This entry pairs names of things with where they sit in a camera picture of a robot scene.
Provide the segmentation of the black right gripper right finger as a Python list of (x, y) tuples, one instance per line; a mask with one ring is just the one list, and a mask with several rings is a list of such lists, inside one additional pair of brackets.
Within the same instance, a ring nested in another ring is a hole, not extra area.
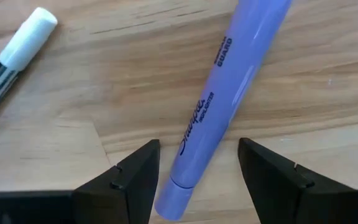
[(242, 176), (261, 224), (339, 221), (337, 196), (353, 188), (299, 165), (249, 138), (239, 140)]

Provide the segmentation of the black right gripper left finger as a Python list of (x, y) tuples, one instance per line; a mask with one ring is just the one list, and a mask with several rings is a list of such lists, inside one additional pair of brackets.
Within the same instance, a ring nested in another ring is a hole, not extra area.
[(160, 141), (153, 139), (73, 193), (76, 224), (149, 224), (158, 184)]

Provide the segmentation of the purple Sharpie highlighter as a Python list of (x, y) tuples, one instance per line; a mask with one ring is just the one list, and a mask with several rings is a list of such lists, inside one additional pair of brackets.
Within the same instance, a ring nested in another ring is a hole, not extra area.
[(238, 0), (181, 137), (156, 212), (179, 220), (228, 129), (293, 0)]

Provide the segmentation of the black Expo marker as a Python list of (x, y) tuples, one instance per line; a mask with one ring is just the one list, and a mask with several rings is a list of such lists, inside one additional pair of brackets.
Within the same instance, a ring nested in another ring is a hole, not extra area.
[(0, 100), (46, 43), (58, 24), (48, 10), (38, 7), (24, 21), (0, 53)]

